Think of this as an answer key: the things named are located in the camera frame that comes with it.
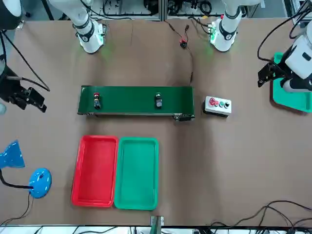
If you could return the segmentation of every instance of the wire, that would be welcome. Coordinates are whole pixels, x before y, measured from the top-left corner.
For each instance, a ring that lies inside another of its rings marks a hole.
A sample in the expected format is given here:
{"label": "wire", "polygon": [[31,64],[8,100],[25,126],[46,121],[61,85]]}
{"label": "wire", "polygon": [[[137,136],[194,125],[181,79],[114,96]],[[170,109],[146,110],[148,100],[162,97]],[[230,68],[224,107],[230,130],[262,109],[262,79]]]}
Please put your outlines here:
{"label": "wire", "polygon": [[295,27],[296,27],[296,26],[304,19],[304,17],[307,16],[310,12],[311,12],[311,10],[308,11],[307,13],[302,14],[302,15],[299,17],[299,19],[297,20],[297,22],[294,24],[294,26],[292,27],[291,31],[289,32],[289,38],[290,38],[290,39],[296,39],[296,37],[297,37],[298,35],[293,36],[293,31],[294,31]]}
{"label": "wire", "polygon": [[[167,22],[167,21],[165,21],[168,25],[169,25],[169,27],[172,29],[172,31],[174,31],[177,35],[179,35],[181,38],[183,38],[183,36],[179,33],[179,32],[177,32],[176,30],[175,30],[175,28],[169,23],[169,22]],[[187,49],[187,51],[189,52],[189,54],[190,54],[190,56],[191,56],[191,63],[192,63],[192,71],[191,71],[191,75],[190,75],[190,84],[189,85],[191,85],[191,83],[192,83],[192,81],[193,81],[193,73],[194,73],[194,56],[193,56],[193,54],[192,54],[192,51],[190,50],[190,48],[189,48],[189,46],[188,46],[188,44],[187,44],[187,42],[189,41],[189,37],[188,37],[188,35],[187,35],[187,30],[190,28],[190,26],[187,24],[186,26],[185,26],[185,29],[184,29],[184,33],[185,33],[185,35],[186,35],[186,37],[187,37],[187,41],[186,41],[186,49]]]}
{"label": "wire", "polygon": [[[312,211],[312,209],[311,209],[310,207],[303,206],[303,205],[301,205],[301,204],[299,204],[299,203],[296,203],[296,202],[293,202],[293,201],[288,201],[288,200],[275,200],[275,201],[271,201],[271,202],[268,203],[267,207],[269,207],[270,205],[272,205],[272,204],[274,204],[274,203],[290,203],[290,204],[299,206],[299,207],[301,207],[301,208],[303,208],[303,209],[305,209],[305,210]],[[264,219],[264,215],[265,215],[265,212],[266,212],[266,210],[267,210],[267,207],[265,208],[265,211],[264,211],[264,213],[263,213],[263,216],[262,216],[262,218],[261,218],[261,221],[260,221],[260,223],[259,223],[259,226],[261,226],[261,224],[262,224],[262,221],[263,221],[263,219]]]}
{"label": "wire", "polygon": [[95,12],[94,10],[91,9],[90,6],[88,6],[87,4],[85,4],[82,0],[80,0],[81,3],[84,5],[85,8],[87,8],[88,10],[90,10],[91,12],[93,12],[94,14],[96,14],[97,16],[101,16],[101,17],[104,17],[106,19],[110,19],[110,20],[132,20],[130,17],[123,17],[123,18],[111,18],[111,17],[108,17],[106,15],[101,15],[97,12]]}
{"label": "wire", "polygon": [[34,234],[37,234],[42,228],[43,226],[41,226],[38,230],[36,230]]}
{"label": "wire", "polygon": [[117,228],[117,227],[112,227],[112,228],[107,229],[107,230],[105,230],[105,231],[103,231],[103,232],[96,232],[96,231],[84,231],[84,232],[81,232],[81,233],[78,233],[78,234],[85,234],[85,233],[97,233],[97,234],[103,234],[103,233],[109,232],[110,230],[115,229],[115,228]]}
{"label": "wire", "polygon": [[11,188],[16,188],[16,189],[33,189],[33,186],[27,186],[27,185],[15,185],[15,184],[10,184],[8,182],[6,182],[2,176],[2,170],[0,169],[0,181],[2,182],[2,184],[4,184],[5,186],[11,187]]}
{"label": "wire", "polygon": [[266,36],[265,38],[263,39],[263,41],[261,42],[261,44],[259,45],[258,47],[258,51],[257,51],[257,57],[259,60],[262,60],[262,61],[265,61],[265,62],[270,62],[272,64],[274,64],[279,70],[280,72],[282,72],[285,76],[287,76],[286,72],[284,70],[282,70],[272,59],[268,59],[268,58],[263,58],[260,56],[260,49],[261,47],[263,46],[264,42],[268,39],[268,37],[277,29],[279,28],[280,26],[284,25],[285,23],[287,23],[288,21],[292,20],[293,18],[299,16],[299,15],[302,15],[306,12],[308,12],[309,9],[305,10],[305,11],[302,11],[302,12],[297,12],[296,14],[294,14],[293,16],[289,17],[288,19],[286,19],[285,21],[281,22],[279,25],[277,25],[273,30],[271,30]]}
{"label": "wire", "polygon": [[166,23],[169,25],[169,27],[172,29],[172,31],[174,31],[176,34],[178,34],[181,38],[183,37],[183,36],[181,36],[180,33],[178,33],[178,32],[175,30],[175,28],[174,28],[168,21],[165,21],[165,20],[164,20],[164,22],[166,22]]}
{"label": "wire", "polygon": [[8,225],[8,224],[9,224],[11,221],[13,221],[13,220],[22,219],[22,218],[25,218],[26,216],[28,216],[29,213],[28,213],[28,214],[26,214],[26,213],[28,212],[29,205],[30,205],[30,193],[28,193],[28,204],[27,204],[27,209],[26,209],[26,211],[25,211],[21,216],[19,216],[19,217],[16,217],[16,218],[9,218],[9,219],[7,219],[6,221],[3,221],[3,222],[0,224],[0,227],[1,227],[3,224],[5,224],[4,226]]}
{"label": "wire", "polygon": [[4,62],[6,64],[6,50],[5,50],[5,44],[2,36],[2,32],[0,31],[0,39],[1,39],[1,44],[2,44],[2,50],[3,50],[3,56],[4,56]]}
{"label": "wire", "polygon": [[80,226],[77,226],[72,234],[74,234]]}
{"label": "wire", "polygon": [[38,76],[38,74],[34,71],[34,69],[30,66],[30,64],[28,63],[28,61],[25,59],[25,57],[21,54],[21,52],[19,51],[19,49],[15,46],[15,44],[9,39],[9,37],[5,34],[5,32],[3,32],[3,35],[5,36],[5,38],[9,41],[9,43],[14,47],[14,49],[18,52],[18,54],[21,56],[21,58],[24,60],[24,62],[27,64],[27,66],[29,67],[29,69],[34,73],[34,75],[38,78],[38,80],[45,86],[45,90],[46,91],[50,91],[49,86],[46,85],[46,83],[43,82],[43,80]]}
{"label": "wire", "polygon": [[255,7],[255,10],[254,10],[254,12],[253,12],[253,14],[252,14],[252,16],[250,17],[250,18],[252,18],[253,16],[254,16],[254,14],[255,14],[255,12],[256,12],[256,10],[258,9],[258,6],[259,6],[260,4],[258,3],[258,5]]}
{"label": "wire", "polygon": [[264,213],[263,213],[263,216],[262,216],[262,218],[261,218],[260,224],[259,224],[259,226],[260,226],[261,223],[262,223],[262,221],[263,221],[264,215],[265,215],[265,213],[266,213],[266,211],[267,211],[268,208],[269,208],[269,209],[272,209],[272,210],[274,210],[274,211],[276,211],[276,212],[278,212],[281,216],[285,217],[285,218],[292,224],[292,222],[291,222],[283,213],[281,213],[281,212],[278,211],[277,209],[275,209],[275,208],[269,206],[270,204],[276,203],[276,202],[278,202],[278,201],[270,202],[268,205],[261,207],[261,209],[258,210],[254,215],[252,215],[252,216],[250,216],[250,217],[247,217],[247,218],[243,218],[243,219],[239,220],[237,223],[235,223],[235,224],[232,225],[232,226],[228,226],[228,225],[226,225],[226,224],[224,224],[224,223],[222,223],[222,222],[219,222],[219,221],[213,222],[210,226],[212,226],[212,225],[214,225],[214,224],[221,224],[221,225],[223,225],[223,226],[226,226],[226,227],[225,227],[226,229],[234,228],[234,227],[236,227],[238,224],[240,224],[240,223],[243,222],[243,221],[246,221],[246,220],[250,220],[250,219],[255,218],[256,216],[258,216],[258,215],[260,214],[260,212],[261,212],[263,209],[265,209],[265,211],[264,211]]}
{"label": "wire", "polygon": [[[208,8],[209,8],[209,10],[204,10],[204,8],[203,8],[203,5],[207,5],[208,6]],[[211,3],[209,2],[209,1],[207,1],[207,0],[204,0],[204,1],[201,1],[200,2],[200,4],[199,4],[199,9],[200,9],[200,11],[203,13],[203,14],[205,14],[206,16],[209,16],[210,15],[210,13],[211,13],[211,11],[212,11],[212,5],[211,5]]]}

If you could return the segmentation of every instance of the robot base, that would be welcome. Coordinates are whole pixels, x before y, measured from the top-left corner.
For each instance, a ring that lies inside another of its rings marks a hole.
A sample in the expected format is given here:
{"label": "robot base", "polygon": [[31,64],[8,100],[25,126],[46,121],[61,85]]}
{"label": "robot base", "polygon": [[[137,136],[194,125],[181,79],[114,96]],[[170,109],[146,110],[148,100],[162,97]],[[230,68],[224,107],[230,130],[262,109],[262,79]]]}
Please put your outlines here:
{"label": "robot base", "polygon": [[89,54],[93,54],[99,50],[99,48],[105,45],[105,35],[106,35],[106,26],[98,23],[96,21],[92,21],[94,24],[94,33],[90,37],[88,42],[83,41],[80,37],[80,45],[83,47],[85,52]]}
{"label": "robot base", "polygon": [[215,27],[215,32],[213,36],[210,36],[210,43],[220,52],[226,52],[230,49],[232,44],[234,43],[236,34],[230,39],[225,40],[224,36],[220,32],[219,24],[221,19],[217,19],[213,22],[213,27]]}

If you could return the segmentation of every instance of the desk lamp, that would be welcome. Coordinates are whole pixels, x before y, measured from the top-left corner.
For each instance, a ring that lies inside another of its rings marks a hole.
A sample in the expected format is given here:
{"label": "desk lamp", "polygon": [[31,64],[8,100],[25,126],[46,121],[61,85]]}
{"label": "desk lamp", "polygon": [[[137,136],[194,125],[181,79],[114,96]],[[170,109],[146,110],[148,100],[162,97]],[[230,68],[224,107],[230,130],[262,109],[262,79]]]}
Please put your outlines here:
{"label": "desk lamp", "polygon": [[30,176],[28,185],[15,185],[6,182],[2,176],[2,168],[23,168],[25,163],[20,151],[20,145],[17,140],[13,141],[3,153],[0,153],[0,180],[9,187],[17,189],[28,189],[33,198],[44,197],[52,183],[52,176],[48,169],[38,168]]}

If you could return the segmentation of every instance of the green tray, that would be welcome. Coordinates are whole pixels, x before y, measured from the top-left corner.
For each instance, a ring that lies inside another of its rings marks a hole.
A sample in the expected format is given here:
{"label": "green tray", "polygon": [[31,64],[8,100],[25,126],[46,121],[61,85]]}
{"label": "green tray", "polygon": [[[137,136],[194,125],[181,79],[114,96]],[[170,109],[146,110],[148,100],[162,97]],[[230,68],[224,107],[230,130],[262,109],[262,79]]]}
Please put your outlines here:
{"label": "green tray", "polygon": [[[277,52],[274,55],[274,62],[279,64],[283,57],[283,53]],[[272,99],[277,105],[289,107],[291,109],[299,110],[306,113],[311,113],[311,93],[299,92],[289,93],[286,92],[280,85],[283,78],[278,78],[273,81]]]}
{"label": "green tray", "polygon": [[158,141],[119,141],[114,204],[119,209],[153,210],[158,202]]}

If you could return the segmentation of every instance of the brown table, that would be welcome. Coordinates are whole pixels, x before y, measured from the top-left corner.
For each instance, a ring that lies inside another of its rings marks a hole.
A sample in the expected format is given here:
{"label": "brown table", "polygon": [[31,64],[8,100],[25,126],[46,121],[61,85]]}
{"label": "brown table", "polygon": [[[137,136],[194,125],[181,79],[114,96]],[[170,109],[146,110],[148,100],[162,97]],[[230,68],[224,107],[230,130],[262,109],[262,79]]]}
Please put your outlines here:
{"label": "brown table", "polygon": [[[264,36],[282,19],[246,19],[230,52],[207,45],[188,20],[171,20],[183,34],[186,23],[194,55],[196,119],[177,123],[171,118],[77,115],[80,86],[188,85],[191,59],[179,47],[178,36],[164,22],[109,22],[107,44],[86,54],[69,21],[26,23],[15,44],[51,92],[45,114],[7,105],[0,117],[0,149],[14,139],[26,162],[24,169],[4,169],[11,183],[25,184],[37,167],[53,175],[49,194],[34,201],[29,216],[18,224],[149,225],[151,215],[163,215],[166,225],[209,225],[214,220],[234,224],[275,199],[312,206],[312,116],[299,116],[271,106],[269,84],[257,87],[264,65],[256,57]],[[274,33],[261,54],[285,51],[288,24]],[[34,78],[12,50],[10,67]],[[232,100],[227,118],[206,116],[200,106],[206,95]],[[70,200],[77,149],[85,134],[156,137],[160,147],[159,203],[156,210],[131,211],[74,207]],[[27,192],[0,185],[0,220],[24,212]],[[297,220],[309,213],[291,204],[276,208]],[[259,217],[242,225],[257,225]],[[264,225],[285,226],[268,211]]]}

